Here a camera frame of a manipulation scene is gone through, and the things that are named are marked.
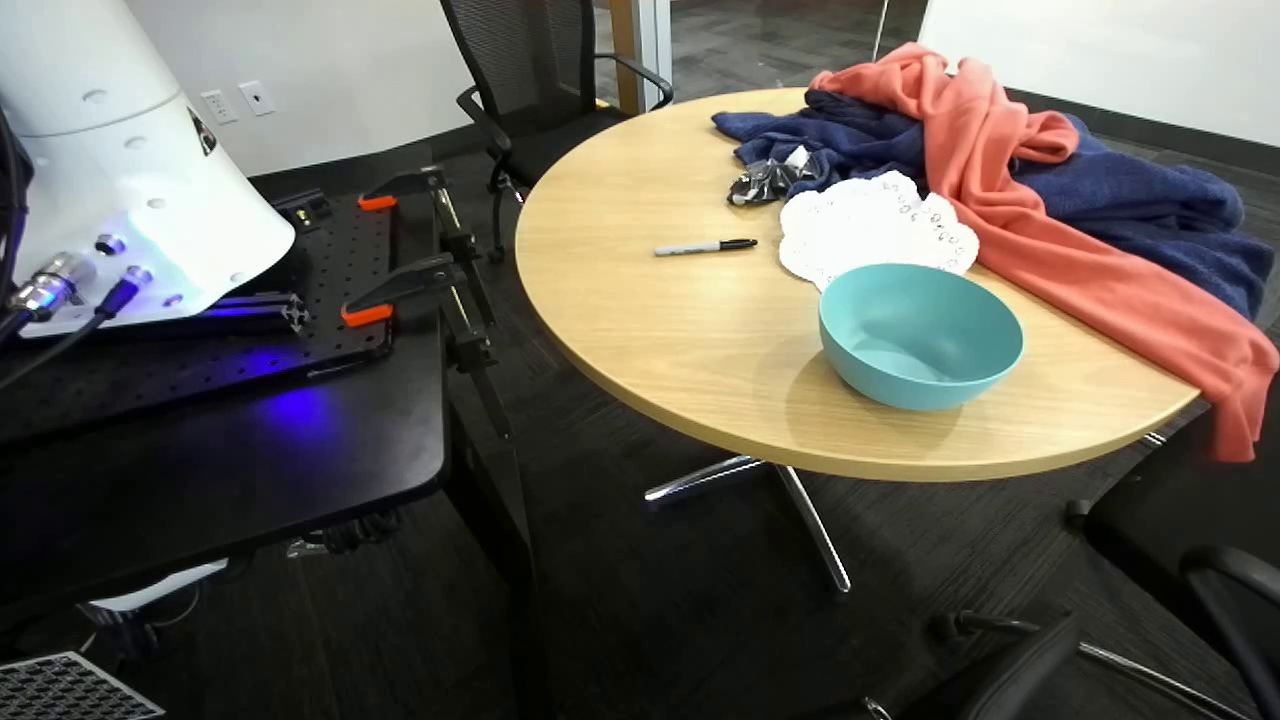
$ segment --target round table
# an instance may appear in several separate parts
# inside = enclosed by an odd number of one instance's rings
[[[1024,359],[953,410],[894,410],[838,383],[815,289],[776,259],[781,205],[731,207],[745,173],[711,113],[796,113],[800,89],[636,114],[571,146],[514,225],[523,292],[561,349],[626,406],[705,445],[861,481],[1005,481],[1160,429],[1195,388],[970,269],[1024,324]],[[658,244],[755,237],[658,259]]]

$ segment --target metal table leg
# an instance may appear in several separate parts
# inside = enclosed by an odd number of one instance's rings
[[[750,471],[750,469],[760,469],[755,455],[722,455],[721,465],[707,465],[707,469],[697,469],[697,471],[682,471],[666,484],[649,489],[643,503],[666,503],[666,499],[691,494],[707,484],[721,484],[721,481]]]
[[[666,481],[666,484],[649,489],[649,490],[643,490],[643,503],[670,503],[670,499],[681,499],[681,494],[705,490],[705,489],[711,489],[711,484],[721,484],[721,481],[727,481],[727,476],[750,471],[750,469],[762,469],[762,461],[755,461],[755,455],[727,455],[727,461],[721,461],[721,465],[707,465],[707,469],[697,469],[697,471],[682,471],[682,476],[677,476],[677,481]],[[776,469],[776,476],[784,481],[784,490],[786,490],[786,499],[796,503],[796,513],[800,513],[800,518],[803,518],[803,526],[809,526],[809,534],[811,534],[811,543],[815,543],[815,550],[821,550],[821,559],[822,559],[837,592],[849,594],[849,592],[853,592],[853,580],[849,580],[845,557],[838,557],[838,547],[833,543],[833,533],[828,533],[822,516],[815,513],[815,503],[811,503],[800,471],[796,471],[792,465],[770,465],[770,469]]]

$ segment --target coral cloth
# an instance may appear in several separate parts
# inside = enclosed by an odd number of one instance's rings
[[[1012,180],[1016,160],[1063,164],[1077,151],[1069,114],[1027,113],[986,63],[963,61],[953,70],[922,43],[821,70],[811,89],[915,114],[928,188],[981,230],[981,264],[1195,383],[1217,403],[1217,461],[1256,455],[1277,345],[1160,264],[1050,218],[1042,200]]]

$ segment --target blue bowl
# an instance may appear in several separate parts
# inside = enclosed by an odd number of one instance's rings
[[[1024,328],[999,297],[922,264],[862,264],[821,297],[822,356],[880,403],[955,406],[1024,356]]]

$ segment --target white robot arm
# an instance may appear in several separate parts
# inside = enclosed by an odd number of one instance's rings
[[[125,271],[148,282],[111,324],[194,316],[290,247],[125,0],[0,0],[0,106],[31,160],[14,282],[81,271],[23,337],[74,331]]]

